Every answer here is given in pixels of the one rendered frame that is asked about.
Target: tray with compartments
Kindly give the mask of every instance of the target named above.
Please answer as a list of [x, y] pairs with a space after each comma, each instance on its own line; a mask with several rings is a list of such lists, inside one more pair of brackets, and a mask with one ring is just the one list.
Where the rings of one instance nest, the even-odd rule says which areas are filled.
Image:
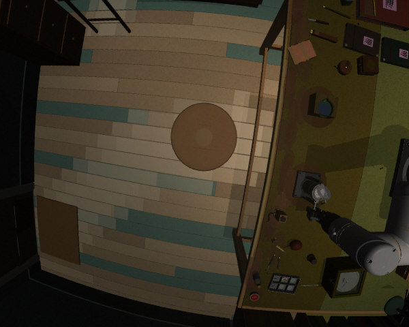
[[274, 273], [268, 291], [294, 294], [300, 284], [300, 277]]

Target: round brown table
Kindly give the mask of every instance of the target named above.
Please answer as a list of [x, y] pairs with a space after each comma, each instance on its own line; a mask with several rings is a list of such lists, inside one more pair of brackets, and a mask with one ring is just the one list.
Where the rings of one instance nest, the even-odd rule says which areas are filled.
[[352, 64], [348, 60], [343, 60], [338, 64], [338, 71], [342, 75], [347, 75], [352, 71]]
[[229, 114], [214, 104], [194, 104], [177, 118], [171, 130], [176, 156], [195, 170], [224, 165], [237, 145], [237, 129]]

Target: book label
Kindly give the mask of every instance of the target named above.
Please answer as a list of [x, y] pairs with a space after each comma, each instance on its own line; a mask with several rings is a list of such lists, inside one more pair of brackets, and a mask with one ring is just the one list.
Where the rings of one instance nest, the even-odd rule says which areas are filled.
[[374, 39], [372, 39], [372, 38], [370, 38], [370, 37], [367, 37], [367, 36], [364, 36], [364, 37], [363, 37], [363, 44], [364, 44], [365, 46], [371, 46], [371, 47], [373, 47], [373, 43], [374, 43]]
[[397, 0], [383, 0], [383, 8], [397, 11]]
[[403, 50], [403, 49], [399, 49], [399, 57], [403, 58], [403, 59], [409, 59], [409, 51], [407, 50]]

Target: clock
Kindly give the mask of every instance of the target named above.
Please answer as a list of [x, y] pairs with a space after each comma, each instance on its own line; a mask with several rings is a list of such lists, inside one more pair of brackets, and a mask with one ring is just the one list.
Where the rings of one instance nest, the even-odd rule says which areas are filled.
[[327, 258], [321, 285], [331, 298], [359, 296], [366, 276], [351, 257]]

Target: black wall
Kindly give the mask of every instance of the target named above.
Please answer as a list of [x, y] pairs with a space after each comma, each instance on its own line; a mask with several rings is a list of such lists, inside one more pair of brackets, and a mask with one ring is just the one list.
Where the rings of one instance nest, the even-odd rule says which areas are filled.
[[0, 189], [33, 183], [40, 66], [0, 50]]

